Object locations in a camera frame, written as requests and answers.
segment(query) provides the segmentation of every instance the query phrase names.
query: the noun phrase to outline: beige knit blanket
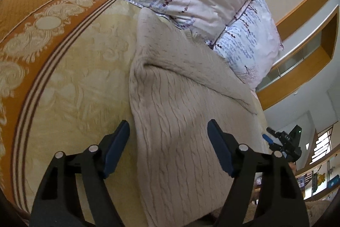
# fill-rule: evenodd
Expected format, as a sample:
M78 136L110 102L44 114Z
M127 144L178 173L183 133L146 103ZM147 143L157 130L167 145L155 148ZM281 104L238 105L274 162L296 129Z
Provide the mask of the beige knit blanket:
M239 143L267 149L247 86L207 46L147 8L138 19L129 90L149 226L183 226L223 205L232 179L207 136L210 119Z

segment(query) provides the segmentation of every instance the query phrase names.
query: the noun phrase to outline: stripe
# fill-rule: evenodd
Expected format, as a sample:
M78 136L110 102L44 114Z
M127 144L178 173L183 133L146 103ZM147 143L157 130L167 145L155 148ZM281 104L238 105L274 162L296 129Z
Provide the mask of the stripe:
M23 103L23 109L19 116L19 123L16 128L14 153L16 154L12 160L12 174L13 174L13 191L14 199L19 207L28 211L26 193L25 193L25 177L24 177L24 165L25 155L27 149L27 142L31 124L33 121L33 115L38 105L40 96L51 76L54 69L58 65L59 61L65 55L69 47L75 42L79 35L110 5L116 0L108 0L101 7L97 8L92 14L90 14L82 23L80 23L61 44L50 54L50 57L40 69L40 72L36 76L32 87Z

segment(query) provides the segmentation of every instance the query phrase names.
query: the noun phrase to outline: window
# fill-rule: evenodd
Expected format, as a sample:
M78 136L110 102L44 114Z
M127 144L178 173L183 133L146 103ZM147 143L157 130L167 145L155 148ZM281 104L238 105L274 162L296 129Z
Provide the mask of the window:
M327 153L329 153L332 149L330 145L330 137L332 135L333 127L328 129L325 133L319 136L318 140L316 141L317 147L314 148L314 155L312 156L312 163L324 157Z

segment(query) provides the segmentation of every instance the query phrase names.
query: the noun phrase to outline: bedsheet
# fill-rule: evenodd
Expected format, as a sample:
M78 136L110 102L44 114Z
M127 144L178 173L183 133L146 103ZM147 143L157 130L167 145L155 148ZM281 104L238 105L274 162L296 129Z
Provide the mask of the bedsheet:
M124 0L0 0L0 184L21 209L31 210L54 153L81 152L126 119L130 140L105 184L126 226L150 225L129 95L140 11Z

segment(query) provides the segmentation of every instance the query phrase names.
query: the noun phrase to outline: metal pin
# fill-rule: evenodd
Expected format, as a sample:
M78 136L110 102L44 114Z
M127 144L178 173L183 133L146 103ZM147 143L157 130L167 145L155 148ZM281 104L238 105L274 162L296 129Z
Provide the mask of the metal pin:
M98 150L98 145L92 145L88 148L90 152L96 152Z
M241 144L238 146L238 148L241 150L241 151L247 151L249 149L249 147L247 145L244 145L244 144Z
M59 151L54 156L55 156L55 158L60 159L63 155L64 155L64 153L62 151Z
M278 150L276 150L276 151L274 152L274 155L275 155L275 157L278 157L278 158L281 158L281 157L282 157L282 153L281 153L280 151L278 151Z

